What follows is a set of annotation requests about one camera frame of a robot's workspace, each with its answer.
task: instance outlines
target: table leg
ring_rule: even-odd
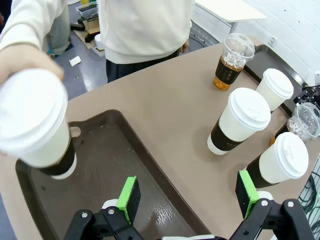
[[[236,31],[237,26],[238,26],[238,22],[237,21],[231,22],[231,29],[230,29],[229,34],[234,33]]]

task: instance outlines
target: sleeve cuff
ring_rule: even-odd
[[[0,51],[9,45],[31,44],[41,49],[41,43],[32,27],[26,24],[18,24],[11,27],[8,31],[3,29],[0,37]]]

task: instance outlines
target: person's arm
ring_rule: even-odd
[[[21,70],[44,68],[63,78],[63,71],[41,51],[43,39],[62,13],[66,0],[13,0],[0,35],[0,84]]]

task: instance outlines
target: white sweatshirt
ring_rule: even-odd
[[[17,43],[42,47],[66,0],[13,0],[0,50]],[[99,0],[105,57],[116,64],[169,56],[189,38],[195,0]]]

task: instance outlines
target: green tape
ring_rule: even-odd
[[[251,213],[253,205],[256,204],[260,198],[259,198],[259,194],[256,190],[254,183],[251,180],[251,177],[250,177],[248,171],[243,170],[243,171],[239,171],[239,173],[240,173],[241,179],[243,181],[246,193],[249,197],[249,205],[246,210],[245,217],[244,217],[244,219],[246,219],[249,216],[249,214]]]
[[[137,180],[137,176],[130,176],[126,179],[125,184],[122,188],[121,194],[119,196],[118,202],[116,203],[116,207],[123,212],[125,218],[130,223],[127,205],[131,196],[132,189]]]

